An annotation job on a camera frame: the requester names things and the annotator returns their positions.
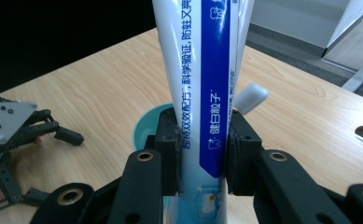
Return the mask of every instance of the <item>toothpaste tube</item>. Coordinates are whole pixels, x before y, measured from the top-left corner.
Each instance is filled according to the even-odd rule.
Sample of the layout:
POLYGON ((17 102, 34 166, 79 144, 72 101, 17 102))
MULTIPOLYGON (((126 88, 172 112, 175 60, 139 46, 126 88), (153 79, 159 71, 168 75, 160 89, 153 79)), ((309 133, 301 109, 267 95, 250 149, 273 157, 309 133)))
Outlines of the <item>toothpaste tube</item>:
POLYGON ((180 190, 168 223, 226 223, 232 98, 254 0, 153 0, 177 122, 180 190))

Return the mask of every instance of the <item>blue stripe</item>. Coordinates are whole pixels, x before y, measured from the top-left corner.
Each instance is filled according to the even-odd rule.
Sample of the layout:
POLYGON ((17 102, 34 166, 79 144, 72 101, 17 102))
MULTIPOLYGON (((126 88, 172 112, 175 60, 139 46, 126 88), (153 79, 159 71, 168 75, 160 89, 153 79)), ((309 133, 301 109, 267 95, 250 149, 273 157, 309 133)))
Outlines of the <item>blue stripe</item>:
POLYGON ((200 165, 215 178, 220 177, 224 171, 228 128, 229 54, 230 0, 204 0, 200 165))

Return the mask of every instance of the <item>teal object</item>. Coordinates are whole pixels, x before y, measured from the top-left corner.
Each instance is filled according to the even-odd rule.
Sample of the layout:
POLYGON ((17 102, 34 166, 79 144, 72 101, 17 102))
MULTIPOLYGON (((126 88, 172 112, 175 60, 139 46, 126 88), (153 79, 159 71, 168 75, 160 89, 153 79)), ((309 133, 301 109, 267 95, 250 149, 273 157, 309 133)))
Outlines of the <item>teal object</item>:
POLYGON ((173 107, 172 103, 158 105, 148 110, 135 124, 133 130, 133 149, 141 150, 149 135, 155 135, 161 111, 173 107))

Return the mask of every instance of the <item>table surface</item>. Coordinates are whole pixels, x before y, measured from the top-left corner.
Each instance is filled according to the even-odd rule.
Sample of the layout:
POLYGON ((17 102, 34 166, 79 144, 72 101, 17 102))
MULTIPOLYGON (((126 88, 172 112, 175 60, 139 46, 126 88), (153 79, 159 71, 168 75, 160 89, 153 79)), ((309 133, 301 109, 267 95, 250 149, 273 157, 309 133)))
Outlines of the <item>table surface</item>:
MULTIPOLYGON (((268 99, 246 115, 267 149, 293 155, 312 178, 345 194, 363 183, 363 98, 245 48, 237 90, 255 82, 268 99)), ((60 125, 81 133, 72 147, 47 134, 42 144, 13 151, 10 170, 22 193, 47 192, 81 182, 99 189, 121 176, 133 152, 138 119, 171 102, 157 30, 151 30, 0 94, 48 108, 60 125)), ((16 204, 0 211, 0 223, 28 223, 35 208, 16 204)), ((229 223, 257 222, 251 197, 228 197, 229 223)))

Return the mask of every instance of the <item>white cap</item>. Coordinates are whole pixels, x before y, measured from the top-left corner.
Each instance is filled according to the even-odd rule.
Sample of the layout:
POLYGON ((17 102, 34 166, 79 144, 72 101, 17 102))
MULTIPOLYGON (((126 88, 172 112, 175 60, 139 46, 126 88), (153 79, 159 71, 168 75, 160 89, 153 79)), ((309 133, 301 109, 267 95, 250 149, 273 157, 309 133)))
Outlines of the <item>white cap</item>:
POLYGON ((233 106, 243 115, 250 112, 268 97, 268 91, 256 83, 249 84, 233 99, 233 106))

